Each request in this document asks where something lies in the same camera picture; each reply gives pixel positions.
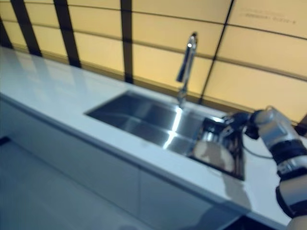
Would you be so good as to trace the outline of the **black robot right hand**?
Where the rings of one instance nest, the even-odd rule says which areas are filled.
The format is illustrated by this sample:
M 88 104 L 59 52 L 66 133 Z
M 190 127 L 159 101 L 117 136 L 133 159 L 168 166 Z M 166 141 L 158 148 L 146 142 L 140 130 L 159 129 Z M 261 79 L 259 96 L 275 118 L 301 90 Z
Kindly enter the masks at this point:
M 241 130 L 248 123 L 250 117 L 251 114 L 246 112 L 228 113 L 222 118 L 226 127 L 220 136 L 225 138 L 233 132 Z

